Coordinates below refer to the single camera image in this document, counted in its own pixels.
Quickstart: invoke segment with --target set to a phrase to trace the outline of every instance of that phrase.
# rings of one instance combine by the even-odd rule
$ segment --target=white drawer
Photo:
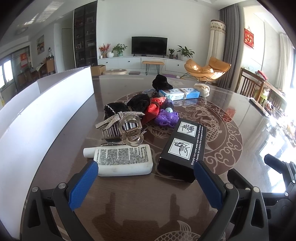
[[[106,69],[118,69],[117,58],[102,58],[98,60],[98,65],[106,65]]]
[[[165,59],[163,58],[141,58],[141,69],[146,69],[146,64],[143,64],[143,61],[157,61],[157,62],[163,62],[165,64]],[[149,69],[156,69],[155,64],[151,64],[149,66]],[[165,70],[165,65],[160,65],[160,70]]]
[[[176,61],[176,60],[168,60],[166,61],[165,70],[178,72],[178,73],[186,73],[187,71],[184,68],[185,62]]]
[[[119,69],[140,69],[141,58],[119,58],[118,68]]]

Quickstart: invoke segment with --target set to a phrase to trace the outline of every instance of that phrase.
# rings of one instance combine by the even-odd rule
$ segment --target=purple toy
[[[158,126],[169,126],[175,128],[179,120],[177,112],[166,112],[164,109],[159,111],[158,116],[154,119],[154,123]]]

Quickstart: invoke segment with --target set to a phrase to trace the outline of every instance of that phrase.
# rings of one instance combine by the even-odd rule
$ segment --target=orange lounge chair
[[[192,59],[189,59],[184,65],[187,73],[183,76],[192,75],[198,81],[213,81],[225,74],[230,69],[230,66],[231,64],[225,63],[214,57],[210,58],[209,65],[205,67],[201,67]]]

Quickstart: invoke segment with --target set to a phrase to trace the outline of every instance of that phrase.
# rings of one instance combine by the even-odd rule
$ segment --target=dining table
[[[55,188],[81,171],[89,158],[83,149],[105,143],[95,124],[104,119],[104,106],[126,103],[143,91],[153,92],[155,76],[103,75],[93,79],[94,94],[81,106],[57,136],[42,160],[31,188]],[[192,88],[194,80],[168,78],[174,88]],[[295,150],[272,117],[260,114],[249,98],[210,85],[210,95],[173,101],[179,117],[207,128],[203,161],[228,182],[235,168],[262,192],[285,192],[282,174],[264,163],[271,154],[281,161],[295,162]],[[214,218],[212,208],[195,180],[187,183],[157,170],[159,156],[172,128],[146,124],[144,144],[149,144],[153,169],[148,175],[96,177],[77,217],[94,240],[181,241],[197,240]],[[70,238],[55,210],[58,229]],[[230,223],[221,237],[229,237]]]

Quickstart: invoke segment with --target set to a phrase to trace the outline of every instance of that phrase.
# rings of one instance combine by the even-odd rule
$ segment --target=flower vase
[[[187,61],[188,59],[189,59],[188,56],[181,55],[181,60],[182,60],[182,61]]]
[[[112,52],[108,52],[108,53],[107,53],[107,57],[108,57],[108,58],[113,58],[113,57],[114,57],[114,53],[112,53]]]

